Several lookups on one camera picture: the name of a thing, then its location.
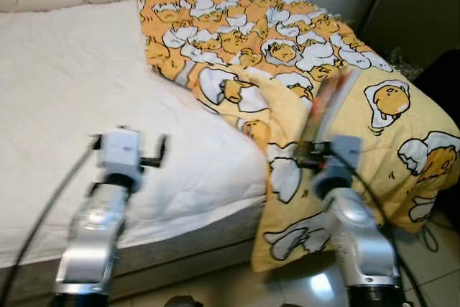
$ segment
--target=bed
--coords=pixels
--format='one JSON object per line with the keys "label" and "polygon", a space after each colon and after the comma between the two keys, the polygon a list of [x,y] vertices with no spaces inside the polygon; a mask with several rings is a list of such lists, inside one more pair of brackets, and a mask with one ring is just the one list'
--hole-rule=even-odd
{"label": "bed", "polygon": [[[361,72],[328,138],[364,139],[360,173],[394,224],[416,232],[458,179],[452,120],[308,0],[74,2],[0,14],[2,267],[88,136],[120,124],[142,133],[148,155],[161,134],[170,141],[164,167],[132,199],[113,297],[250,255],[268,270],[330,249],[309,173],[292,156],[321,81],[342,68]],[[49,292],[96,173],[93,160],[32,245],[15,290],[24,302]]]}
{"label": "bed", "polygon": [[[141,132],[146,155],[161,134],[169,137],[164,167],[148,170],[131,199],[119,274],[250,241],[265,198],[265,158],[186,90],[152,75],[135,0],[2,13],[0,32],[1,278],[89,135],[118,125]],[[50,291],[71,216],[98,178],[95,162],[75,177],[30,247],[16,298]],[[243,214],[213,241],[193,233],[235,213]],[[249,220],[252,227],[233,226]],[[193,242],[183,246],[180,235],[190,232]],[[179,240],[161,245],[172,238]]]}

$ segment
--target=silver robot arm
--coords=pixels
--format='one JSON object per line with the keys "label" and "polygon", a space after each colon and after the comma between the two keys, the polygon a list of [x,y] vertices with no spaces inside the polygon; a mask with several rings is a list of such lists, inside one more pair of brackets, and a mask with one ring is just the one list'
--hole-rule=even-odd
{"label": "silver robot arm", "polygon": [[143,166],[159,167],[165,152],[164,140],[158,158],[141,157],[139,146],[136,131],[118,128],[102,136],[98,153],[101,182],[93,185],[70,225],[53,307],[107,305],[116,242],[123,231],[129,197],[141,186]]}
{"label": "silver robot arm", "polygon": [[372,211],[351,189],[349,167],[331,155],[337,152],[356,169],[361,144],[360,138],[337,136],[330,147],[324,143],[314,145],[313,154],[327,159],[313,178],[312,187],[323,200],[325,228],[331,234],[350,306],[409,307],[400,287],[392,244],[380,233]]}

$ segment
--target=mattress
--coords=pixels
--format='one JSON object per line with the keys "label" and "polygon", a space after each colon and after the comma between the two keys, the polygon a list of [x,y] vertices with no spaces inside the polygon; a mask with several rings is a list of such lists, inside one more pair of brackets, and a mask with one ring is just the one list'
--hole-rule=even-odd
{"label": "mattress", "polygon": [[[12,263],[89,135],[118,125],[142,133],[146,156],[169,135],[165,164],[146,170],[130,201],[121,247],[176,237],[264,200],[257,146],[147,67],[135,0],[3,13],[0,38],[0,267]],[[24,262],[60,256],[95,163],[74,177]]]}

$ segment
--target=gray bed frame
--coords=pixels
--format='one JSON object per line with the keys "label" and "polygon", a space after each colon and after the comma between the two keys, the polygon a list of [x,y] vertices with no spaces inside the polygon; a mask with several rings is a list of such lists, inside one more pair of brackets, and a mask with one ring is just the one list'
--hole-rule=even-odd
{"label": "gray bed frame", "polygon": [[[263,203],[161,242],[121,249],[110,300],[248,262]],[[21,267],[8,306],[47,306],[59,260]],[[0,284],[6,270],[0,270]]]}

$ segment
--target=robotic arm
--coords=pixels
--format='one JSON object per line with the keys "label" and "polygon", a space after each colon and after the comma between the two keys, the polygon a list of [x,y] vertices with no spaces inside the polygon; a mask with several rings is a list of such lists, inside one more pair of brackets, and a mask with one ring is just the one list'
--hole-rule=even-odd
{"label": "robotic arm", "polygon": [[[325,228],[331,234],[351,307],[410,307],[400,286],[395,251],[374,221],[372,211],[351,189],[349,168],[357,168],[360,138],[337,136],[312,143],[311,156],[298,157],[303,168],[323,169],[312,187],[323,201]],[[349,167],[331,153],[337,153]]]}
{"label": "robotic arm", "polygon": [[157,158],[140,157],[139,143],[138,132],[123,128],[102,136],[101,182],[93,185],[70,225],[52,307],[107,306],[116,241],[123,232],[129,197],[141,186],[144,166],[159,167],[165,153],[165,138]]}

